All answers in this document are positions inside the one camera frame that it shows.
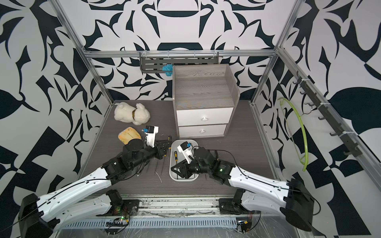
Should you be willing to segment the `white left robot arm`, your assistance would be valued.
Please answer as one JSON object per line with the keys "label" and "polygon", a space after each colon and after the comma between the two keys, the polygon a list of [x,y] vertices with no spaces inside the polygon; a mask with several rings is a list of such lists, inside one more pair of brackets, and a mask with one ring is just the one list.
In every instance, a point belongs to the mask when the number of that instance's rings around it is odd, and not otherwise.
{"label": "white left robot arm", "polygon": [[51,193],[42,196],[32,193],[26,196],[21,202],[18,215],[20,236],[48,238],[70,223],[111,213],[113,209],[121,207],[123,200],[116,190],[110,190],[87,202],[82,199],[140,174],[152,159],[163,159],[171,144],[171,137],[152,145],[133,139],[123,147],[121,153],[89,175]]}

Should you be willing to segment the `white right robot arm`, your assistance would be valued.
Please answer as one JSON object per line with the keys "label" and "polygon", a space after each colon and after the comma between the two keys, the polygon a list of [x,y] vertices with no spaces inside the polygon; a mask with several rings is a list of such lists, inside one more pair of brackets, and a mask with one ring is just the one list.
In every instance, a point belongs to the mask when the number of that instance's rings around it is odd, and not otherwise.
{"label": "white right robot arm", "polygon": [[278,181],[250,173],[238,165],[216,158],[199,147],[193,155],[171,167],[183,179],[207,174],[220,184],[235,187],[235,208],[280,214],[292,226],[310,232],[313,229],[315,199],[305,185],[296,180]]}

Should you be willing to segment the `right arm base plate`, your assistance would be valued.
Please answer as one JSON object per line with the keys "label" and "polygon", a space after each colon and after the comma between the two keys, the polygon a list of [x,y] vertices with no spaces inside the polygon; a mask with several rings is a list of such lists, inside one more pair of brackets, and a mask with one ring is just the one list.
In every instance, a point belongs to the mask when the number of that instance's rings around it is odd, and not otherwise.
{"label": "right arm base plate", "polygon": [[242,205],[237,205],[233,202],[233,198],[220,198],[218,200],[220,214],[223,215],[249,215],[249,214],[260,214],[260,211],[249,211]]}

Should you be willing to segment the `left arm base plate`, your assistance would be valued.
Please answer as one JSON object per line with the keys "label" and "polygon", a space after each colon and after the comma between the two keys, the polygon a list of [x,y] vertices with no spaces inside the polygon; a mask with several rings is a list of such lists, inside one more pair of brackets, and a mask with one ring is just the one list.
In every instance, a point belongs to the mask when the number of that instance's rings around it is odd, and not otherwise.
{"label": "left arm base plate", "polygon": [[136,215],[139,210],[140,200],[139,199],[127,199],[120,201],[112,201],[112,207],[100,216],[126,216],[126,215]]}

